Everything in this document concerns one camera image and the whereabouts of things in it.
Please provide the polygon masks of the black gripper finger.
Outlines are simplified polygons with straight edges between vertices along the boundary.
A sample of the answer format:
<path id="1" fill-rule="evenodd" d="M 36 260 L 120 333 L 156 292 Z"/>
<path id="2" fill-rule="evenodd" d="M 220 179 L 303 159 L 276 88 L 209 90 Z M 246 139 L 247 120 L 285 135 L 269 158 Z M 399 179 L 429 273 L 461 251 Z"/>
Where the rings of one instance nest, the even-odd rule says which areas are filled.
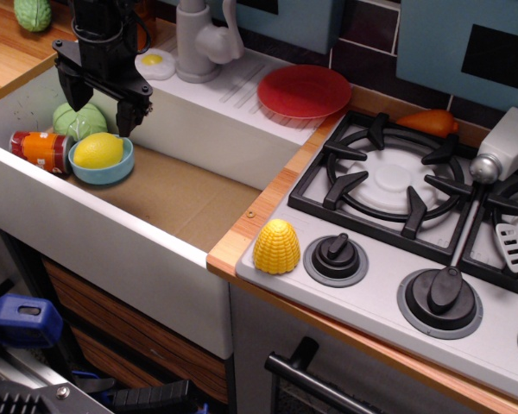
<path id="1" fill-rule="evenodd" d="M 58 74 L 67 102 L 73 110 L 81 110 L 92 98 L 93 88 L 85 83 L 80 73 L 69 66 L 58 66 Z"/>
<path id="2" fill-rule="evenodd" d="M 116 124 L 121 137 L 129 137 L 130 133 L 148 115 L 148 106 L 132 103 L 126 99 L 117 103 Z"/>

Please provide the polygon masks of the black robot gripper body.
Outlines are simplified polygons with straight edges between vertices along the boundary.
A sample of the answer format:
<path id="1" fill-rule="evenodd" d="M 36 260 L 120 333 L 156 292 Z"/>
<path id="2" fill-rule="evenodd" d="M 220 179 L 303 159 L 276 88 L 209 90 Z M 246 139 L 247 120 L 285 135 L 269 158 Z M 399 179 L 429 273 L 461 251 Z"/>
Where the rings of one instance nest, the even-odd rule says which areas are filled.
<path id="1" fill-rule="evenodd" d="M 117 100 L 149 105 L 152 88 L 136 70 L 137 29 L 144 25 L 136 1 L 70 1 L 76 41 L 53 42 L 58 66 L 69 66 L 85 83 Z"/>

